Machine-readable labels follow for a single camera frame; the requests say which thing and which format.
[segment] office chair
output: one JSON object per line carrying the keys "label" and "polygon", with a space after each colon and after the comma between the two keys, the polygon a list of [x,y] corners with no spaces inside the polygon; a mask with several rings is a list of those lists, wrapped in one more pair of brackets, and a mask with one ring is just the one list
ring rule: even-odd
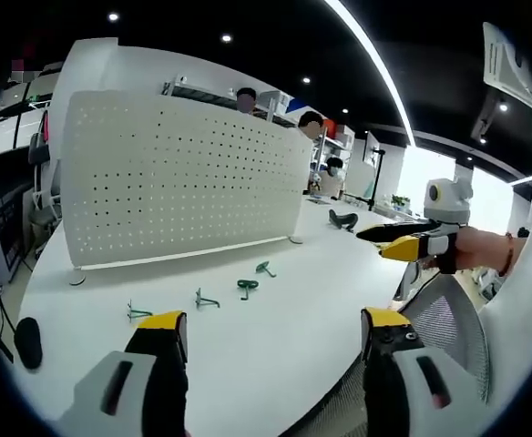
{"label": "office chair", "polygon": [[[41,229],[47,231],[51,237],[56,226],[62,218],[62,209],[59,204],[59,194],[54,194],[51,187],[41,188],[41,167],[46,162],[49,162],[49,147],[44,140],[44,136],[41,133],[41,128],[38,133],[31,136],[29,143],[29,164],[34,166],[34,188],[32,193],[33,203],[35,209],[29,214],[29,221]],[[47,206],[42,207],[42,198],[47,194],[46,203]],[[43,243],[36,249],[36,258],[45,248],[47,242]]]}

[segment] ceiling light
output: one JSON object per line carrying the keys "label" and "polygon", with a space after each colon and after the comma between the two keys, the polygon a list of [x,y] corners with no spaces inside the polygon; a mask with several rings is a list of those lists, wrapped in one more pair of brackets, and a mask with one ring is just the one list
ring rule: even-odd
{"label": "ceiling light", "polygon": [[516,181],[510,182],[509,185],[511,187],[514,187],[515,185],[525,184],[526,182],[531,182],[531,181],[532,181],[532,176],[528,176],[526,178],[522,178],[522,179],[518,179]]}
{"label": "ceiling light", "polygon": [[408,135],[410,144],[415,147],[414,133],[412,132],[412,125],[410,124],[408,115],[405,113],[404,102],[402,102],[402,99],[400,98],[400,95],[397,92],[394,80],[390,76],[389,71],[387,71],[387,67],[384,64],[384,61],[379,56],[379,53],[373,46],[372,40],[369,39],[369,36],[367,36],[367,34],[363,31],[362,27],[359,25],[359,23],[357,23],[357,20],[355,20],[353,15],[351,15],[347,8],[343,6],[341,0],[324,0],[324,2],[349,27],[349,29],[353,32],[353,34],[355,35],[359,43],[362,45],[362,47],[365,49],[369,57],[372,59],[373,63],[375,64],[375,67],[377,68],[377,71],[379,71],[379,74],[382,75],[382,79],[384,80],[385,84],[387,85],[387,89],[392,95],[392,99],[394,100],[395,106],[397,107],[397,110],[400,113],[402,123],[404,123],[405,132]]}

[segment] orange object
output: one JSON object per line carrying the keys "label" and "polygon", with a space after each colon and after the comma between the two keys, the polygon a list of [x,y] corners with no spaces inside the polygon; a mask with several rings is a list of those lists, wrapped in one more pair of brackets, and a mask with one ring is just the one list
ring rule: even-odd
{"label": "orange object", "polygon": [[322,124],[327,128],[327,137],[335,139],[335,134],[337,133],[337,124],[330,118],[325,119]]}

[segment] small green object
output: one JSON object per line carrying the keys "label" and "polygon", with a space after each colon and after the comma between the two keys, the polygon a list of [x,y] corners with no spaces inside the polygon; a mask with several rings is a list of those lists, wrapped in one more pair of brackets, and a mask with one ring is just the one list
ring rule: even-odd
{"label": "small green object", "polygon": [[242,296],[241,300],[248,300],[248,291],[254,290],[258,288],[258,281],[257,280],[250,280],[250,279],[240,279],[238,280],[238,287],[241,289],[246,290],[246,296]]}
{"label": "small green object", "polygon": [[195,305],[197,306],[197,309],[199,309],[201,305],[217,305],[218,308],[220,307],[220,303],[217,302],[216,300],[202,298],[201,288],[199,288],[195,292]]}
{"label": "small green object", "polygon": [[256,267],[256,273],[261,273],[263,271],[266,271],[266,272],[268,272],[268,274],[270,275],[271,278],[276,278],[276,275],[268,270],[268,265],[269,264],[270,264],[269,261],[264,261],[264,262],[258,264],[258,266]]}
{"label": "small green object", "polygon": [[133,319],[138,319],[141,317],[148,317],[152,316],[153,313],[150,311],[141,311],[141,310],[133,310],[132,309],[132,300],[128,301],[128,319],[132,321]]}

